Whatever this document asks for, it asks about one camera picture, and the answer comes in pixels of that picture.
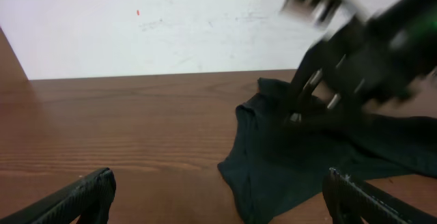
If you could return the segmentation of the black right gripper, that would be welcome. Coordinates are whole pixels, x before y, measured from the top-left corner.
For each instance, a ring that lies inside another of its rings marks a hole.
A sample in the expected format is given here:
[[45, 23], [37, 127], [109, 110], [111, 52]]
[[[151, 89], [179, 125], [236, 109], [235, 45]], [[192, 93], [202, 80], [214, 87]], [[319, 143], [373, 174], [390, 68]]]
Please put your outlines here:
[[412, 97], [409, 84], [436, 67], [436, 0], [400, 0], [383, 13], [365, 18], [353, 0], [285, 0], [312, 12], [326, 6], [316, 18], [328, 24], [341, 5], [351, 19], [329, 38], [322, 38], [306, 53], [287, 90], [280, 111], [304, 113], [320, 81], [335, 96], [327, 105], [342, 103], [348, 113], [366, 102]]

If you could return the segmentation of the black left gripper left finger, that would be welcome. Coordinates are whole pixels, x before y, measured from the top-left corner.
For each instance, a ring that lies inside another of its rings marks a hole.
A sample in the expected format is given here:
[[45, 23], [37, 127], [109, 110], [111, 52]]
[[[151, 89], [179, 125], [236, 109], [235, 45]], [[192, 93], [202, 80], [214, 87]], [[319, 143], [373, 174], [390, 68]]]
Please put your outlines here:
[[116, 192], [109, 168], [98, 169], [40, 201], [1, 219], [10, 224], [107, 224]]

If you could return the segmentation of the black nike t-shirt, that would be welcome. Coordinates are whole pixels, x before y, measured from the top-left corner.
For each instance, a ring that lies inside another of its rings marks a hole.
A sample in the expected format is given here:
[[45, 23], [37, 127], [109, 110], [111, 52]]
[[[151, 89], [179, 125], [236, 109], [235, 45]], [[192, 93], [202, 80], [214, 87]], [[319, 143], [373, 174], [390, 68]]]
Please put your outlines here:
[[234, 146], [218, 165], [245, 223], [268, 223], [322, 190], [331, 167], [362, 180], [436, 176], [436, 120], [374, 115], [369, 126], [294, 132], [272, 128], [270, 114], [289, 83], [260, 78], [236, 108]]

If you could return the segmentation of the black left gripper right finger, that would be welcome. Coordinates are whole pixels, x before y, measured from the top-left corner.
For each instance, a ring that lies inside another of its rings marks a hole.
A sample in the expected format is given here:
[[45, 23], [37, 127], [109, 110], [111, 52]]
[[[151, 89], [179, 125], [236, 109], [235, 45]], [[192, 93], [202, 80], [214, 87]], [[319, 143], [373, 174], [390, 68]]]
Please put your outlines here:
[[436, 217], [331, 167], [322, 194], [333, 224], [433, 224]]

